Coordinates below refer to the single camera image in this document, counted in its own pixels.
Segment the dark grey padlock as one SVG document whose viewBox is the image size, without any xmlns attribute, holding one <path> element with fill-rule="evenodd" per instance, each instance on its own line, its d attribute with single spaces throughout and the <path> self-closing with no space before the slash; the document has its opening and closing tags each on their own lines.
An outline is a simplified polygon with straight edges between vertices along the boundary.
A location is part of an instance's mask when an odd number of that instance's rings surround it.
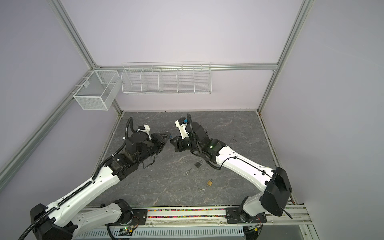
<svg viewBox="0 0 384 240">
<path fill-rule="evenodd" d="M 199 169 L 202 166 L 202 161 L 198 161 L 195 163 L 195 167 Z"/>
</svg>

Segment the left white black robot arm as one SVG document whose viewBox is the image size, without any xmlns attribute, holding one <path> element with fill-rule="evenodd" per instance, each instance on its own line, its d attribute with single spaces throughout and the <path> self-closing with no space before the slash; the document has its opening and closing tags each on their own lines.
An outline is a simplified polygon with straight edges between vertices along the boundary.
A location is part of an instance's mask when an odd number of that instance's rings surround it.
<svg viewBox="0 0 384 240">
<path fill-rule="evenodd" d="M 49 205 L 38 204 L 31 209 L 31 225 L 21 234 L 21 240 L 29 233 L 34 233 L 38 240 L 73 240 L 104 225 L 133 222 L 133 209 L 123 199 L 82 212 L 96 197 L 136 171 L 144 160 L 157 156 L 170 138 L 169 132 L 151 133 L 148 125 L 135 129 L 132 124 L 133 118 L 129 118 L 124 143 L 97 166 L 87 181 Z"/>
</svg>

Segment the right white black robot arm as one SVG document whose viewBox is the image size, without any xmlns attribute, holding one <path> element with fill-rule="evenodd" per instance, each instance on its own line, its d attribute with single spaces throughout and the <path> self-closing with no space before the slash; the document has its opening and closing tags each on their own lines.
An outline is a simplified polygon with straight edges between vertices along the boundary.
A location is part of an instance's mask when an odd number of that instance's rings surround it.
<svg viewBox="0 0 384 240">
<path fill-rule="evenodd" d="M 224 142 L 208 136 L 208 132 L 190 114 L 175 122 L 180 136 L 171 139 L 175 152 L 189 151 L 200 157 L 215 170 L 227 168 L 252 183 L 259 192 L 244 198 L 239 207 L 242 217 L 255 217 L 269 212 L 281 217 L 292 194 L 292 186 L 287 172 L 262 166 L 234 151 Z"/>
</svg>

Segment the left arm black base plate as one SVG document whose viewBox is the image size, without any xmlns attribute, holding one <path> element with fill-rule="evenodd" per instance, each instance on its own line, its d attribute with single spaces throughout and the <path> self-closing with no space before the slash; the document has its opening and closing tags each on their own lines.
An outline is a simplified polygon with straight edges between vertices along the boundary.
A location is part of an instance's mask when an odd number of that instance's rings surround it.
<svg viewBox="0 0 384 240">
<path fill-rule="evenodd" d="M 118 220 L 109 224 L 110 226 L 143 226 L 146 224 L 148 215 L 147 209 L 133 209 L 123 212 Z"/>
</svg>

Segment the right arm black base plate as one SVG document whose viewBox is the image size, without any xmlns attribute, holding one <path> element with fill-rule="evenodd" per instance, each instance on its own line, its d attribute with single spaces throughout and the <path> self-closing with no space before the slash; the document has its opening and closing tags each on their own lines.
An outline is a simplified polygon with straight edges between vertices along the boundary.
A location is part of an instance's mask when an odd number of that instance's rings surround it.
<svg viewBox="0 0 384 240">
<path fill-rule="evenodd" d="M 225 208 L 225 211 L 228 224 L 264 224 L 267 222 L 265 213 L 252 217 L 239 208 Z"/>
</svg>

